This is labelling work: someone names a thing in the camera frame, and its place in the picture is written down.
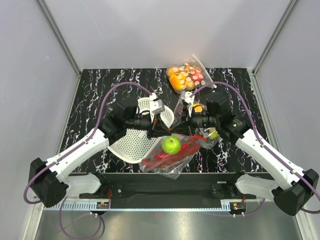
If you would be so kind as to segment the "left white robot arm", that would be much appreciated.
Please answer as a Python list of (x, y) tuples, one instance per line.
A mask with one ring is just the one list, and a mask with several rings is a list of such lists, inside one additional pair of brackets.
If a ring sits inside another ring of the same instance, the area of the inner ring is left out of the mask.
[(97, 172), (72, 176), (73, 170), (104, 149), (127, 163), (140, 163), (161, 137), (170, 134), (173, 121), (174, 113), (160, 99), (118, 102), (78, 142), (45, 161), (33, 160), (28, 187), (47, 208), (66, 197), (103, 198), (110, 193), (104, 176)]

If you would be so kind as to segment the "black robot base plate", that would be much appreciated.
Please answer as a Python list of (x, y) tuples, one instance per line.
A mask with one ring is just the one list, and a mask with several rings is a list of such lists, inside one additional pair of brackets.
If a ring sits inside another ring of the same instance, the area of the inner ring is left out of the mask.
[(221, 200), (251, 200), (235, 186), (239, 173), (182, 173), (177, 179), (156, 173), (102, 173), (102, 192), (81, 199), (110, 200), (111, 209), (207, 209)]

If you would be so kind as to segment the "clear red-zip bag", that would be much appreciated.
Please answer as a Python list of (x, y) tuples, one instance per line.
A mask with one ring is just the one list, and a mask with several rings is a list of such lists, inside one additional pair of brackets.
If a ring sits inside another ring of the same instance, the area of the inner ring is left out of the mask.
[(173, 134), (161, 137), (139, 163), (143, 173), (177, 179), (206, 140), (200, 135)]

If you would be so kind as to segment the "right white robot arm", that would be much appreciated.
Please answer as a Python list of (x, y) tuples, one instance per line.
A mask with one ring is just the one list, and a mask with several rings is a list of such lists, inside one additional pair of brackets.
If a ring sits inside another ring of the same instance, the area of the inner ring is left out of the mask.
[(171, 128), (173, 133), (194, 135), (196, 129), (215, 128), (220, 138), (237, 146), (250, 155), (272, 176), (272, 180), (241, 174), (227, 185), (228, 195), (254, 195), (272, 200), (277, 207), (290, 216), (303, 210), (304, 205), (315, 194), (319, 174), (304, 170), (285, 158), (273, 148), (242, 116), (233, 115), (226, 98), (218, 92), (206, 98), (206, 110), (194, 111), (192, 92), (180, 95), (182, 116)]

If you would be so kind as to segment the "green fake apple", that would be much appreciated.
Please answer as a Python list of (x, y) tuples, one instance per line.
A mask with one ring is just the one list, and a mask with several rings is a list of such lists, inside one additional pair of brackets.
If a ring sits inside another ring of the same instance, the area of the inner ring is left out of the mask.
[(163, 139), (161, 147), (166, 154), (175, 155), (181, 150), (182, 143), (176, 136), (167, 136)]

